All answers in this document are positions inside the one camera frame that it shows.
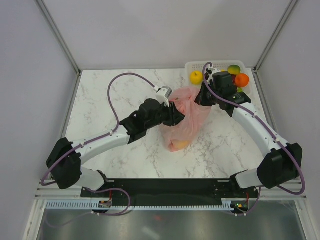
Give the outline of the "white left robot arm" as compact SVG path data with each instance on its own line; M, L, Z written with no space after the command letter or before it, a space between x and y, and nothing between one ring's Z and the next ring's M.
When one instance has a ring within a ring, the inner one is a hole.
M91 189L98 197L105 197L110 190L107 177L102 171L87 169L83 164L104 152L140 140L154 127L177 126L184 118L174 102L165 105L149 98L120 121L116 130L88 140L59 139L46 161L48 172L61 190L76 185Z

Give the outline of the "pink plastic bag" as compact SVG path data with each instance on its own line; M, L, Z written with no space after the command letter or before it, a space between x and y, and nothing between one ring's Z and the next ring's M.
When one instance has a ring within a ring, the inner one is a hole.
M188 86L176 89L170 95L169 100L175 103L176 108L185 115L185 118L176 126L162 124L159 127L164 146L168 151L177 152L172 149L172 141L189 141L190 145L208 118L211 107L195 103L199 92L199 88Z

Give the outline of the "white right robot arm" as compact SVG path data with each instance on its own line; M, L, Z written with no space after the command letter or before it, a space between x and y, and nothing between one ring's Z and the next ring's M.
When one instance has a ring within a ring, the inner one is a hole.
M204 70L195 103L204 107L219 105L246 130L262 154L257 168L233 175L235 181L228 185L232 196L241 197L250 187L281 188L282 184L302 177L301 146L290 144L259 116L247 94L237 91L230 73L214 68Z

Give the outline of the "yellow fake fruit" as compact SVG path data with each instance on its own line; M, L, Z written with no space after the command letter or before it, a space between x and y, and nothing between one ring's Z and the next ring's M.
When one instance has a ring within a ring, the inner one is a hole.
M180 151L186 148L190 144L189 141L186 140L175 140L172 141L172 150L173 151Z

